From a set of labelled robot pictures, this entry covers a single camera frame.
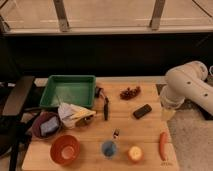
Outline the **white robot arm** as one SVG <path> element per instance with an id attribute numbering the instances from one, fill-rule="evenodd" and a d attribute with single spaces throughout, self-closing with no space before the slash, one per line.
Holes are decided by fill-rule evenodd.
<path id="1" fill-rule="evenodd" d="M 177 109 L 189 99 L 213 115 L 213 86 L 205 82 L 207 76 L 208 69 L 200 61 L 169 69 L 165 75 L 166 85 L 160 92 L 163 107 Z"/>

